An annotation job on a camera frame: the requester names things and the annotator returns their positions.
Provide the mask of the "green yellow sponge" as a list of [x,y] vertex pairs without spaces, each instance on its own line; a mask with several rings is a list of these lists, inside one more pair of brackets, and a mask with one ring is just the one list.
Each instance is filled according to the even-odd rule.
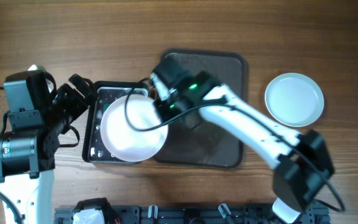
[[110,105],[111,105],[111,104],[105,104],[105,105],[104,105],[104,112],[109,108]]

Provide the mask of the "white plate front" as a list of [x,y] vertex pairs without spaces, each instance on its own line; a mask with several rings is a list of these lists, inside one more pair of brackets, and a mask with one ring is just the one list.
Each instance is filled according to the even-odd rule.
[[324,95],[318,84],[300,73],[283,73],[266,87],[264,95],[268,112],[280,123],[304,127],[323,114]]

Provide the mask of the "white plate blue stain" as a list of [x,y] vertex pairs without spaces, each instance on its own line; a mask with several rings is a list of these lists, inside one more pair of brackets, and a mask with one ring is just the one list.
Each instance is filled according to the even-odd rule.
[[104,112],[100,124],[105,148],[116,158],[126,162],[141,162],[151,158],[163,147],[168,127],[146,131],[161,124],[153,99],[133,94],[127,105],[122,96]]

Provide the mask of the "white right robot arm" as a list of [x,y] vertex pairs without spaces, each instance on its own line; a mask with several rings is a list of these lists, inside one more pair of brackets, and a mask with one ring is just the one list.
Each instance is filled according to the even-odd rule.
[[279,125],[206,72],[154,70],[151,80],[160,97],[155,105],[165,124],[197,111],[203,120],[235,136],[267,163],[273,170],[277,196],[272,212],[281,222],[297,221],[318,192],[330,185],[334,167],[320,133],[301,134]]

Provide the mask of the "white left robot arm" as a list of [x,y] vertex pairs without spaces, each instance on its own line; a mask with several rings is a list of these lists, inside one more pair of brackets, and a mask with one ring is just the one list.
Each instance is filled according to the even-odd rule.
[[57,87],[36,65],[6,77],[8,111],[0,132],[0,199],[6,223],[52,223],[52,190],[59,135],[98,99],[91,80],[77,74]]

